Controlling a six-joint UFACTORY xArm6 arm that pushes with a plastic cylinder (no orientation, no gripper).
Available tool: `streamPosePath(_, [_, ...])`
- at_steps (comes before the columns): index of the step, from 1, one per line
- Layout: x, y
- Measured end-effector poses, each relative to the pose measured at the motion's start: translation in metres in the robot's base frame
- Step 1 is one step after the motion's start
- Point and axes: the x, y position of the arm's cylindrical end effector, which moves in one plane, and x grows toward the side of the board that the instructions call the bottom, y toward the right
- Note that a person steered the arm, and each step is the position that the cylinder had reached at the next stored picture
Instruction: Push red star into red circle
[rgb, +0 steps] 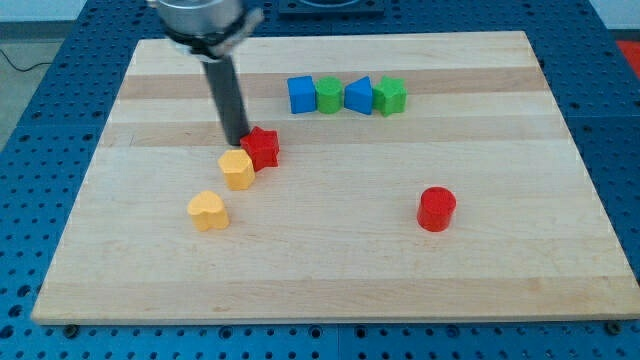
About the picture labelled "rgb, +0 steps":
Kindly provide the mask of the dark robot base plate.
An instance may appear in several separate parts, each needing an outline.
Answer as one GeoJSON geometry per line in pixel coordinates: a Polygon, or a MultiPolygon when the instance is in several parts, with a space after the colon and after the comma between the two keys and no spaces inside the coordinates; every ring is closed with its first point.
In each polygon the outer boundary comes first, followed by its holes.
{"type": "Polygon", "coordinates": [[[381,15],[385,0],[279,0],[281,17],[381,15]]]}

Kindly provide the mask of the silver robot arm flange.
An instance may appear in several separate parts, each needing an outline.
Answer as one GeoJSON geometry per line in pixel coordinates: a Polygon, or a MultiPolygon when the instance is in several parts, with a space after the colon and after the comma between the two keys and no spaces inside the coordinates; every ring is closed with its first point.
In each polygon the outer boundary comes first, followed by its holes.
{"type": "Polygon", "coordinates": [[[243,0],[148,0],[165,36],[202,62],[221,61],[264,21],[261,8],[243,0]]]}

